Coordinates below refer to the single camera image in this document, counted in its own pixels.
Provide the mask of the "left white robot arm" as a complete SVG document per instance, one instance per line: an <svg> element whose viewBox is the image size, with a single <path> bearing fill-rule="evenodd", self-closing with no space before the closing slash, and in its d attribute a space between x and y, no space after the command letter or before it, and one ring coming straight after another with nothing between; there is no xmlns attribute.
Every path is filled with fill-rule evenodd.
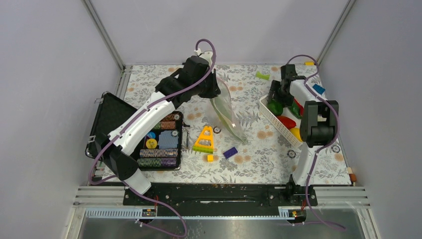
<svg viewBox="0 0 422 239"><path fill-rule="evenodd" d="M211 52L189 57L182 68L163 78L148 100L124 123L111 132L95 137L101 160L114 175L133 192L144 205L154 200L151 182L143 175L131 157L141 140L165 116L172 113L192 96L215 98L220 94L214 70L216 56Z"/></svg>

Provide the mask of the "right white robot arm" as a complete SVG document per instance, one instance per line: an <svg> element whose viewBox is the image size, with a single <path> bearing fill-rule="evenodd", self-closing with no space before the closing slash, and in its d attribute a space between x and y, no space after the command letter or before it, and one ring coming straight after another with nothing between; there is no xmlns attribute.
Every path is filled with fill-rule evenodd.
<svg viewBox="0 0 422 239"><path fill-rule="evenodd" d="M292 205L298 205L310 193L317 156L336 142L339 133L338 102L327 100L308 81L297 74L294 64L286 64L281 67L281 79L271 82L266 97L266 107L274 116L279 116L283 108L297 107L300 118L301 155L285 192Z"/></svg>

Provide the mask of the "green bell pepper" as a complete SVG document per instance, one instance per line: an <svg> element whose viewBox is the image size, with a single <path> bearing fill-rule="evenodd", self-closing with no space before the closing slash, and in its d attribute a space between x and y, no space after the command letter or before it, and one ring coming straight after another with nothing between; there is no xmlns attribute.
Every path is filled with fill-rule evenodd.
<svg viewBox="0 0 422 239"><path fill-rule="evenodd" d="M274 116L280 116L283 114L284 111L284 106L277 101L268 102L267 108Z"/></svg>

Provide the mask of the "clear pink-dotted zip bag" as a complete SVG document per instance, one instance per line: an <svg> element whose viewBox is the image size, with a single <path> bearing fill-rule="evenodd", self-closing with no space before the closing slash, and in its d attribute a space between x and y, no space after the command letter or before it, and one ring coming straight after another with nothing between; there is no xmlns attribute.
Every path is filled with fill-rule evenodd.
<svg viewBox="0 0 422 239"><path fill-rule="evenodd" d="M220 94L217 97L210 99L211 106L219 119L219 123L217 123L216 126L219 128L224 127L225 131L235 140L246 144L248 140L239 119L233 110L229 87L227 83L220 78L217 78L216 82L220 89Z"/></svg>

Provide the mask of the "long green cucumber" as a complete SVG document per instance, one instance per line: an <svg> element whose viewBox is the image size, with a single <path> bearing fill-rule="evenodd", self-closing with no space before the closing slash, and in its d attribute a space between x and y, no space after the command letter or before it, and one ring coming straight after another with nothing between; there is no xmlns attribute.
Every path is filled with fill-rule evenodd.
<svg viewBox="0 0 422 239"><path fill-rule="evenodd" d="M220 122L225 129L233 136L234 139L243 144L247 143L247 137L237 119L231 103L211 100L211 105L216 112Z"/></svg>

